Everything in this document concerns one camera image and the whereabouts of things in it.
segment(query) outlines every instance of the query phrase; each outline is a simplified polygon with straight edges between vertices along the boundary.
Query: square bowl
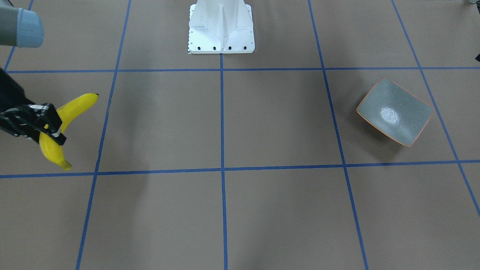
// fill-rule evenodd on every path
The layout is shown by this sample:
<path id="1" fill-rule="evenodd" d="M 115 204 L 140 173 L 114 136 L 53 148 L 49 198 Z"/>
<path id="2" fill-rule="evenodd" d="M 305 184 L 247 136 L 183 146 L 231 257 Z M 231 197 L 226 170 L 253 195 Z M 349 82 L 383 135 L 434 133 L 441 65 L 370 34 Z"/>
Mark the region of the square bowl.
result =
<path id="1" fill-rule="evenodd" d="M 383 77 L 363 98 L 357 113 L 394 141 L 410 147 L 433 114 L 433 107 Z"/>

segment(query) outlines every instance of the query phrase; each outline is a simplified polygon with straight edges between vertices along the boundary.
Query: grid line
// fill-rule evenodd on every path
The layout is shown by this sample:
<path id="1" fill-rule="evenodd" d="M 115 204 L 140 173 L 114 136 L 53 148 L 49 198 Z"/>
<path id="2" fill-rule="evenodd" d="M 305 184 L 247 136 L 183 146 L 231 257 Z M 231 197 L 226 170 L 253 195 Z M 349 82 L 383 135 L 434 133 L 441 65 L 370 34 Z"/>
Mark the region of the grid line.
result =
<path id="1" fill-rule="evenodd" d="M 419 70 L 419 67 L 303 67 L 303 68 L 224 68 L 224 72 L 230 71 L 315 71 L 315 70 Z M 421 67 L 426 70 L 480 70 L 478 67 Z M 101 73 L 101 72 L 219 72 L 218 68 L 183 68 L 183 69 L 80 69 L 80 70 L 12 70 L 9 74 L 31 73 Z"/>
<path id="2" fill-rule="evenodd" d="M 463 177 L 463 180 L 465 181 L 465 185 L 467 186 L 467 190 L 468 192 L 470 193 L 470 197 L 472 198 L 472 202 L 473 202 L 473 205 L 475 206 L 475 209 L 477 210 L 477 214 L 478 216 L 480 217 L 480 208 L 479 208 L 479 205 L 477 203 L 477 200 L 475 199 L 475 195 L 473 194 L 473 191 L 470 187 L 470 183 L 468 182 L 468 179 L 467 179 L 467 176 L 465 175 L 465 172 L 463 171 L 463 167 L 462 167 L 462 164 L 458 158 L 458 155 L 455 151 L 455 147 L 453 145 L 453 142 L 450 138 L 450 135 L 448 134 L 448 130 L 445 126 L 445 123 L 444 123 L 444 120 L 442 118 L 442 115 L 440 114 L 440 110 L 438 109 L 438 106 L 437 106 L 437 103 L 435 102 L 435 98 L 433 97 L 433 93 L 432 93 L 432 90 L 430 89 L 430 86 L 428 84 L 428 81 L 427 81 L 427 78 L 425 77 L 425 73 L 423 72 L 423 68 L 422 66 L 420 65 L 420 61 L 417 57 L 417 54 L 413 48 L 413 45 L 412 45 L 412 42 L 410 40 L 410 37 L 408 37 L 408 33 L 407 33 L 407 29 L 405 28 L 405 25 L 403 24 L 403 21 L 402 21 L 402 18 L 400 16 L 400 12 L 398 11 L 398 8 L 396 7 L 396 4 L 395 4 L 395 0 L 391 0 L 392 1 L 392 5 L 395 9 L 395 12 L 396 12 L 396 15 L 398 17 L 398 20 L 400 22 L 400 25 L 402 26 L 402 29 L 403 29 L 403 32 L 405 34 L 405 37 L 407 38 L 407 41 L 408 41 L 408 44 L 410 45 L 410 49 L 412 50 L 412 53 L 413 53 L 413 57 L 415 58 L 415 61 L 417 62 L 417 65 L 418 65 L 418 68 L 420 70 L 420 73 L 421 73 L 421 76 L 423 78 L 423 81 L 425 83 L 425 86 L 427 87 L 427 91 L 428 91 L 428 94 L 430 95 L 430 98 L 432 99 L 432 104 L 435 108 L 435 111 L 437 112 L 437 115 L 438 115 L 438 118 L 440 120 L 440 123 L 442 124 L 442 127 L 444 129 L 444 132 L 445 132 L 445 136 L 448 140 L 448 143 L 450 144 L 450 148 L 452 149 L 452 152 L 453 152 L 453 155 L 455 157 L 455 160 L 457 162 L 457 165 L 458 165 L 458 168 L 460 169 L 460 173 L 462 174 L 462 177 Z"/>
<path id="3" fill-rule="evenodd" d="M 82 238 L 81 238 L 81 241 L 80 241 L 80 247 L 79 247 L 79 250 L 78 250 L 78 258 L 77 258 L 77 264 L 76 264 L 76 268 L 75 268 L 76 270 L 80 270 L 80 264 L 82 262 L 82 255 L 83 255 L 83 249 L 84 249 L 84 245 L 85 245 L 85 238 L 86 238 L 86 233 L 87 233 L 88 221 L 89 221 L 89 218 L 90 218 L 90 211 L 92 209 L 93 196 L 94 196 L 94 193 L 95 193 L 96 179 L 97 179 L 97 176 L 98 176 L 98 168 L 100 167 L 100 160 L 102 158 L 102 150 L 103 150 L 103 144 L 104 144 L 104 141 L 105 141 L 105 133 L 107 132 L 108 116 L 109 116 L 109 112 L 110 112 L 110 106 L 111 106 L 111 103 L 112 103 L 113 91 L 115 90 L 115 83 L 117 81 L 117 74 L 118 74 L 117 70 L 119 69 L 119 65 L 120 65 L 121 51 L 122 51 L 122 48 L 123 48 L 123 41 L 125 39 L 125 32 L 127 30 L 127 23 L 128 23 L 128 17 L 129 17 L 129 14 L 130 14 L 131 4 L 132 4 L 132 0 L 128 0 L 127 11 L 126 11 L 126 14 L 125 14 L 125 21 L 123 23 L 123 32 L 122 32 L 122 35 L 121 35 L 119 51 L 118 51 L 118 55 L 117 55 L 117 63 L 115 64 L 115 73 L 113 74 L 112 86 L 111 86 L 111 89 L 110 89 L 110 95 L 108 97 L 107 111 L 105 113 L 105 120 L 104 120 L 104 123 L 103 123 L 102 136 L 100 138 L 100 145 L 98 147 L 98 158 L 97 158 L 96 165 L 95 165 L 95 171 L 94 171 L 93 180 L 92 180 L 92 187 L 90 189 L 90 197 L 88 199 L 87 211 L 86 211 L 86 215 L 85 215 L 85 223 L 84 223 L 84 228 L 83 228 L 83 231 L 82 231 Z"/>
<path id="4" fill-rule="evenodd" d="M 222 217 L 223 217 L 223 268 L 228 270 L 227 243 L 227 192 L 225 188 L 225 110 L 224 110 L 224 68 L 223 54 L 220 53 L 220 163 L 222 174 Z"/>
<path id="5" fill-rule="evenodd" d="M 480 163 L 480 160 L 459 160 L 460 163 Z M 407 162 L 379 162 L 379 163 L 351 163 L 345 164 L 348 168 L 353 167 L 381 167 L 381 166 L 416 166 L 456 164 L 456 160 L 438 161 L 407 161 Z M 321 165 L 289 165 L 289 166 L 257 166 L 257 167 L 225 167 L 226 172 L 234 171 L 264 171 L 264 170 L 299 170 L 299 169 L 328 169 L 343 168 L 343 164 Z M 167 169 L 167 170 L 144 170 L 144 171 L 109 171 L 97 172 L 97 175 L 127 175 L 127 174 L 162 174 L 162 173 L 191 173 L 191 172 L 221 172 L 222 168 L 200 169 Z M 0 179 L 11 178 L 38 178 L 38 177 L 70 177 L 70 176 L 93 176 L 94 172 L 71 172 L 71 173 L 32 173 L 32 174 L 0 174 Z"/>
<path id="6" fill-rule="evenodd" d="M 308 0 L 308 6 L 310 9 L 310 16 L 312 17 L 312 26 L 313 26 L 313 32 L 315 33 L 315 40 L 317 42 L 317 49 L 318 49 L 318 56 L 320 57 L 320 64 L 322 65 L 322 72 L 324 76 L 324 81 L 325 81 L 325 88 L 327 91 L 328 95 L 328 103 L 330 104 L 330 110 L 332 111 L 332 119 L 333 119 L 333 124 L 335 126 L 335 133 L 336 133 L 336 138 L 337 138 L 337 143 L 338 143 L 338 150 L 340 151 L 340 157 L 342 158 L 342 167 L 343 167 L 343 172 L 345 174 L 345 180 L 347 182 L 347 189 L 348 189 L 348 195 L 350 197 L 350 204 L 352 206 L 352 212 L 353 212 L 353 219 L 355 221 L 355 227 L 357 228 L 357 235 L 359 238 L 359 244 L 360 244 L 360 250 L 363 258 L 363 265 L 365 267 L 365 270 L 368 270 L 368 261 L 367 261 L 367 255 L 365 254 L 365 247 L 363 246 L 363 238 L 361 235 L 361 229 L 360 229 L 360 223 L 357 215 L 357 208 L 355 207 L 355 200 L 353 198 L 353 192 L 352 192 L 352 187 L 350 184 L 350 178 L 348 176 L 348 170 L 345 162 L 345 155 L 343 153 L 343 148 L 342 148 L 342 141 L 340 139 L 340 133 L 338 131 L 338 125 L 336 122 L 336 117 L 335 117 L 335 109 L 333 106 L 332 102 L 332 96 L 330 94 L 330 87 L 328 86 L 328 78 L 327 78 L 327 73 L 325 70 L 325 65 L 324 65 L 324 59 L 322 56 L 322 49 L 320 47 L 320 39 L 318 38 L 318 32 L 317 32 L 317 26 L 315 24 L 315 17 L 313 15 L 313 10 L 312 10 L 312 2 Z"/>

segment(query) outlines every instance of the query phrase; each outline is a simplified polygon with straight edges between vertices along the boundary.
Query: banana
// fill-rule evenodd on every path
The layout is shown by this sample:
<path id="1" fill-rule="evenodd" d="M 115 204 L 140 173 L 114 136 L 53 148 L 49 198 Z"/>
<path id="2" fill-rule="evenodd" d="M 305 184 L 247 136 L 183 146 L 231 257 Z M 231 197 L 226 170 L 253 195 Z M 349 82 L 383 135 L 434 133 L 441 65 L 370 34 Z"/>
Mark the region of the banana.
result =
<path id="1" fill-rule="evenodd" d="M 61 106 L 57 113 L 62 120 L 61 132 L 65 132 L 68 125 L 80 114 L 92 107 L 98 100 L 98 94 L 84 94 L 67 104 Z M 43 155 L 51 162 L 59 165 L 64 170 L 70 170 L 72 165 L 65 160 L 63 149 L 45 133 L 40 133 L 40 149 Z"/>

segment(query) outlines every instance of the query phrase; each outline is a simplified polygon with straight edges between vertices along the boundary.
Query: gray robot arm part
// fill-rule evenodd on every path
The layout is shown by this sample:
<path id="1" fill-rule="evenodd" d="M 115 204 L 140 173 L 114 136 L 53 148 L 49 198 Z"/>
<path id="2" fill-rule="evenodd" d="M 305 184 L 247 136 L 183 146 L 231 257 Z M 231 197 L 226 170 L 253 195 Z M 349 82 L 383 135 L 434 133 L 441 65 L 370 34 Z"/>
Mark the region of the gray robot arm part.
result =
<path id="1" fill-rule="evenodd" d="M 43 24 L 33 11 L 15 8 L 0 0 L 0 45 L 38 48 L 43 43 Z"/>

